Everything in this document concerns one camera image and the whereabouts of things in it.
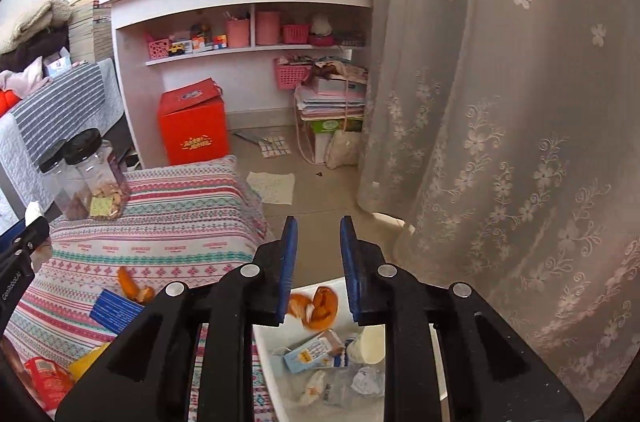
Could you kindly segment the blue paper box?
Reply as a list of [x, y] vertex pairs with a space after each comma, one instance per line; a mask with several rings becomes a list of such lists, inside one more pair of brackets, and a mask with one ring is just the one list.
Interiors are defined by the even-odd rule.
[[143, 306], [103, 290], [93, 303], [89, 317], [112, 333], [119, 334], [142, 312]]

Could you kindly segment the red snack wrapper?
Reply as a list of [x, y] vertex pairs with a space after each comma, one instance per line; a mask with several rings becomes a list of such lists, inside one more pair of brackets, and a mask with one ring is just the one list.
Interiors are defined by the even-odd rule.
[[32, 357], [25, 362], [25, 369], [46, 411], [56, 410], [74, 386], [70, 372], [53, 360]]

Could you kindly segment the white tissue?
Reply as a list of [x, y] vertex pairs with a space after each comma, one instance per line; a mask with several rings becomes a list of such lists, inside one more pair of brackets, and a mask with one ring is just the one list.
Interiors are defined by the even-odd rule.
[[371, 366], [358, 369], [350, 388], [363, 397], [382, 397], [385, 393], [385, 372]]

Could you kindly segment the twisted white wrapper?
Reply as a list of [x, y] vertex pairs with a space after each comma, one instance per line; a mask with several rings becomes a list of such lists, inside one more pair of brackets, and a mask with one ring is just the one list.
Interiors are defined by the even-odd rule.
[[326, 389], [326, 372], [318, 370], [308, 379], [303, 394], [299, 396], [297, 403], [300, 406], [310, 406], [323, 396]]

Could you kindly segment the white milk carton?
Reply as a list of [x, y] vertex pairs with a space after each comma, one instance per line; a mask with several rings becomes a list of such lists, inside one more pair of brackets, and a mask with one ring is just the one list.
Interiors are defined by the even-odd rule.
[[315, 335], [283, 356], [286, 369], [297, 374], [311, 369], [340, 368], [345, 344], [331, 329]]

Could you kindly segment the floral paper cup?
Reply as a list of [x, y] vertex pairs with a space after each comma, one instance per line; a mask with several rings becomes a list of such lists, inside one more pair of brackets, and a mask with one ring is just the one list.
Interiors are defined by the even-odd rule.
[[356, 364], [379, 364], [383, 361], [386, 354], [384, 324], [364, 327], [346, 347], [346, 354]]

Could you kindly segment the white trash bin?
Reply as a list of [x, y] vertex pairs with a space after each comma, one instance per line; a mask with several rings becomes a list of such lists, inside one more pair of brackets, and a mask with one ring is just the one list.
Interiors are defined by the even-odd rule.
[[297, 288], [292, 297], [311, 300], [319, 288], [337, 298], [329, 329], [312, 331], [292, 314], [278, 327], [254, 329], [274, 416], [278, 421], [381, 421], [382, 330], [352, 321], [343, 278]]

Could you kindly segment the jar with brown snacks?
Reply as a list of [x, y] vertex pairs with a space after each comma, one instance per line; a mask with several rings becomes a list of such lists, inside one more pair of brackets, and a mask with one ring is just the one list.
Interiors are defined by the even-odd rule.
[[67, 220], [85, 220], [89, 216], [91, 191], [84, 178], [64, 159], [65, 139], [59, 139], [39, 158], [38, 168], [44, 186], [53, 196]]

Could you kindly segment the jar with crackers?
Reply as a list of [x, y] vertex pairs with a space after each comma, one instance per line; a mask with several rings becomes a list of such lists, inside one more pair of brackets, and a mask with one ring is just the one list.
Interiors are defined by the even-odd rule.
[[98, 129], [82, 131], [63, 146], [64, 188], [89, 219], [115, 220], [124, 212], [129, 188], [114, 148]]

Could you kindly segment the patterned striped tablecloth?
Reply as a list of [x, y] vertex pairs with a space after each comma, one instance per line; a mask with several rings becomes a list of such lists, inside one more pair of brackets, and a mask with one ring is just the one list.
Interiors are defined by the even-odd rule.
[[[50, 257], [1, 331], [17, 349], [16, 356], [1, 359], [3, 420], [56, 420], [58, 409], [43, 409], [25, 362], [43, 357], [67, 370], [119, 336], [89, 317], [103, 290], [126, 299], [119, 267], [126, 267], [139, 287], [153, 288], [156, 297], [173, 281], [189, 288], [216, 283], [250, 263], [261, 245], [281, 237], [267, 239], [258, 197], [240, 178], [233, 157], [134, 171], [126, 181], [131, 195], [118, 219], [49, 224]], [[255, 355], [252, 339], [253, 420], [268, 421], [272, 414]]]

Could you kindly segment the red gift box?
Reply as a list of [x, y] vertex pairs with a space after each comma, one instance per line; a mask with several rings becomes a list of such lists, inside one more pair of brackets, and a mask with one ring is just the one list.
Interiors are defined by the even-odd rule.
[[224, 97], [211, 78], [163, 93], [157, 121], [171, 165], [219, 159], [230, 153]]

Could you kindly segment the white lace curtain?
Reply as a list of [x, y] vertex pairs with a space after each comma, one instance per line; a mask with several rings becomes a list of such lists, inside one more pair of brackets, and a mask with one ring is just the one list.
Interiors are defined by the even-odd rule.
[[360, 207], [592, 416], [639, 353], [639, 0], [374, 0]]

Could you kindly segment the stack of papers and books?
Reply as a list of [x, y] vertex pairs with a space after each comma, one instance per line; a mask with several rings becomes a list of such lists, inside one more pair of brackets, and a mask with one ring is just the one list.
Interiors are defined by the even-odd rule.
[[329, 169], [358, 164], [369, 70], [342, 57], [304, 65], [308, 75], [293, 93], [295, 138], [300, 156]]

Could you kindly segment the white shelf unit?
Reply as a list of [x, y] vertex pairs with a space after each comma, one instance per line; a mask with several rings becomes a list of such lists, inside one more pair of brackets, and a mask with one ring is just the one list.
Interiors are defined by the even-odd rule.
[[212, 79], [231, 130], [284, 127], [294, 97], [274, 62], [286, 55], [370, 57], [373, 0], [104, 0], [129, 130], [145, 168], [168, 158], [163, 93]]

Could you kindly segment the pink basket on floor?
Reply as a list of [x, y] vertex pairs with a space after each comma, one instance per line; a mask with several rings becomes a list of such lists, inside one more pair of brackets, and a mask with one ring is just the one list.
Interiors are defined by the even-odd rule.
[[281, 58], [273, 60], [274, 78], [279, 90], [294, 90], [311, 75], [311, 64], [283, 63]]

